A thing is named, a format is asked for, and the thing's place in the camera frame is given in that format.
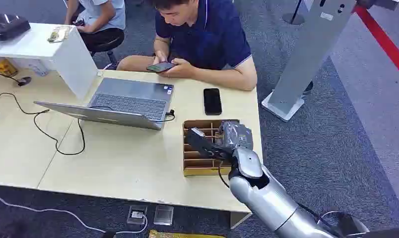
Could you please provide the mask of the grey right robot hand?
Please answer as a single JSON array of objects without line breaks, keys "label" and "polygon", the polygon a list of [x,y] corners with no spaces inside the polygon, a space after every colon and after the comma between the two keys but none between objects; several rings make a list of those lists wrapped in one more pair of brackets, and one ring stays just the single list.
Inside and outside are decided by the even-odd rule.
[{"label": "grey right robot hand", "polygon": [[236,120],[224,120],[215,133],[215,143],[232,150],[237,147],[253,150],[252,130]]}]

